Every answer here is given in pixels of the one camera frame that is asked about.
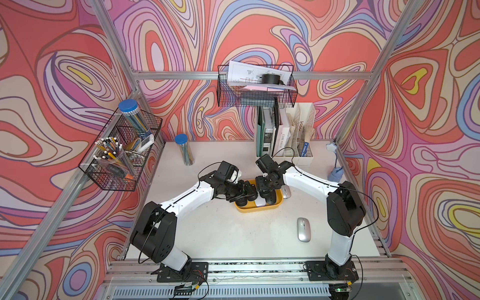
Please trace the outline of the silver mouse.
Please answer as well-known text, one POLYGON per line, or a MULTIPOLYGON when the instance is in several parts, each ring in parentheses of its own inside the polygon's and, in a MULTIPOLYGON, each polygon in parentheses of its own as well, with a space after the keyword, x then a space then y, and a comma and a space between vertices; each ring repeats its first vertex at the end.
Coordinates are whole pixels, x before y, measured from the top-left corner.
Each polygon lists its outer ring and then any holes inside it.
POLYGON ((292 192, 291 192, 290 187, 288 185, 283 185, 281 190, 282 190, 282 197, 285 200, 289 199, 292 196, 292 192))
POLYGON ((302 243, 311 241, 311 226, 309 220, 305 217, 297 219, 297 238, 302 243))

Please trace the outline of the silver mouse front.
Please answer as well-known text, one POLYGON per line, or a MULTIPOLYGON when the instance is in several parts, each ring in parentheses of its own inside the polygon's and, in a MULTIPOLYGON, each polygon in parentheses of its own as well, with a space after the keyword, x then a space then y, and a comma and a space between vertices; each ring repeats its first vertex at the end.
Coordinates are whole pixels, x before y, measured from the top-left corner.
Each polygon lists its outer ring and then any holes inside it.
POLYGON ((311 241, 311 226, 309 220, 305 217, 297 219, 297 238, 302 243, 311 241))

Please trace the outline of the white mouse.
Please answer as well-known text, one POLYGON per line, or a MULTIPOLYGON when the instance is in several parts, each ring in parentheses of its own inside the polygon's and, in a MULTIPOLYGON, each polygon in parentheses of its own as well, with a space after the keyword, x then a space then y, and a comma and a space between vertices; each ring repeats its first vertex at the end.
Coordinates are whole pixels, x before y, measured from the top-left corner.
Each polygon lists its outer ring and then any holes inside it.
POLYGON ((255 205, 257 208, 265 207, 266 206, 266 200, 263 197, 257 197, 254 201, 255 205))

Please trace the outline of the black flower sticker mouse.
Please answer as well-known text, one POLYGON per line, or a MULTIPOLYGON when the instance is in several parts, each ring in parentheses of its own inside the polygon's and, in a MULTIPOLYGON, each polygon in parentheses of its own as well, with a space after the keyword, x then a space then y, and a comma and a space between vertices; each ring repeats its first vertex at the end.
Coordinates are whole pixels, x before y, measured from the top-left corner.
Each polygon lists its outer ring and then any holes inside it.
POLYGON ((239 196, 237 198, 237 200, 235 201, 235 204, 238 206, 238 207, 243 207, 243 206, 246 206, 248 203, 248 199, 246 196, 239 196))

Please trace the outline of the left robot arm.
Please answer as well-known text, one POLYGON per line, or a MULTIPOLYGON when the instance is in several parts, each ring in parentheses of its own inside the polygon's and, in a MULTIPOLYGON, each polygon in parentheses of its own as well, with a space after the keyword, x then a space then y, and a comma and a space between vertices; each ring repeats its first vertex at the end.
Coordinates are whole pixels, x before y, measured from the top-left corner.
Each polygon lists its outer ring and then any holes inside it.
POLYGON ((161 204, 151 201, 143 207, 129 239, 141 256, 172 270, 187 272, 191 258, 175 245, 178 221, 218 196, 241 206, 256 200, 255 185, 241 180, 236 166, 226 161, 217 165, 216 170, 198 176, 197 183, 179 196, 161 204))

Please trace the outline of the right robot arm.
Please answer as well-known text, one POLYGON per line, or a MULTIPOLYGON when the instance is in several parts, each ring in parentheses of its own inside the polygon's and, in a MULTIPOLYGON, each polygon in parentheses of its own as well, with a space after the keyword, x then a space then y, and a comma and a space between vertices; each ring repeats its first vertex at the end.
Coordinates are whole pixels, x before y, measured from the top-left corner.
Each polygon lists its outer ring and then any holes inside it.
POLYGON ((328 181, 314 176, 290 161, 280 163, 265 154, 256 160, 262 172, 256 178, 256 188, 261 196, 270 200, 270 194, 286 185, 300 190, 326 203, 327 222, 332 229, 331 245, 326 261, 338 267, 351 260, 351 248, 356 229, 366 215, 362 199, 349 181, 328 181))

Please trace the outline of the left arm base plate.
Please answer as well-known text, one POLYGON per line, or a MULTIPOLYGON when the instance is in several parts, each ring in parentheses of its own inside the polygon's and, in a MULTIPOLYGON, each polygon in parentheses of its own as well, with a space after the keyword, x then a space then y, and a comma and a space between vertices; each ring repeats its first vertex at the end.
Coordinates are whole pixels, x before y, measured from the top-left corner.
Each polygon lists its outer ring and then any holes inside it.
POLYGON ((158 283, 198 283, 208 278, 209 264, 207 262, 187 262, 181 271, 176 271, 161 265, 151 275, 156 275, 158 283))

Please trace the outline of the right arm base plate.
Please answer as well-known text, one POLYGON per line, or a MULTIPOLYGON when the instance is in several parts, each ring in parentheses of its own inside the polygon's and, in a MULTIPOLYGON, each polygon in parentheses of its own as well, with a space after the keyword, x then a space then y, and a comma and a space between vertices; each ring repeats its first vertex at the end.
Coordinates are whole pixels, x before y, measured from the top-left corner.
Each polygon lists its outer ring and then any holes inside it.
POLYGON ((356 266, 351 260, 343 266, 338 266, 331 261, 306 261, 304 270, 310 281, 342 281, 352 282, 359 280, 356 266))

